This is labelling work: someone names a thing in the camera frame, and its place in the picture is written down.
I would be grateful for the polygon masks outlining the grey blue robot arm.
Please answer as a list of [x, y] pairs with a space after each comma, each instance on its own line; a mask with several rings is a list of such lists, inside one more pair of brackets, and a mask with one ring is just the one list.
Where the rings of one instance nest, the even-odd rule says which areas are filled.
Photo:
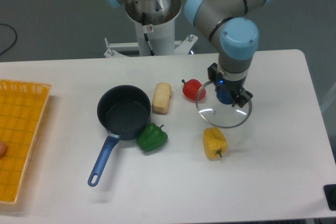
[[171, 55], [175, 19], [183, 12], [218, 51], [218, 62], [208, 69], [218, 100], [244, 107], [252, 94], [244, 82], [258, 47], [257, 26], [246, 14], [271, 0], [106, 0], [111, 7], [124, 6], [136, 29], [142, 56]]

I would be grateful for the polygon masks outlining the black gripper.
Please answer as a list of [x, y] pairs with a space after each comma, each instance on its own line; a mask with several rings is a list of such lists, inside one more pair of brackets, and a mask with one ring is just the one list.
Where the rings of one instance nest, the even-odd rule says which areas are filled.
[[224, 70], [217, 63], [211, 64], [208, 69], [208, 78], [215, 86], [218, 98], [232, 98], [232, 107], [236, 105], [243, 108], [252, 98], [253, 94], [244, 88], [247, 71], [232, 73]]

